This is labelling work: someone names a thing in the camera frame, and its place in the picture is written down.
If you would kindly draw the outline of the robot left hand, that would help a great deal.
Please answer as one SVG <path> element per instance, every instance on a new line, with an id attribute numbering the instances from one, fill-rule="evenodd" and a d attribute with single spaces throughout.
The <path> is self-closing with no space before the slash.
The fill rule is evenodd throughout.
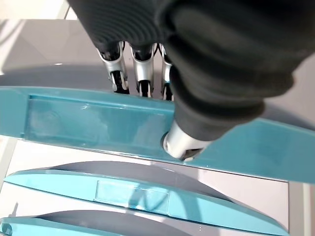
<path id="1" fill-rule="evenodd" d="M 172 63 L 174 122 L 164 149 L 185 160 L 286 93 L 315 51 L 312 0 L 71 0 L 107 59 L 114 44 L 160 43 Z"/>

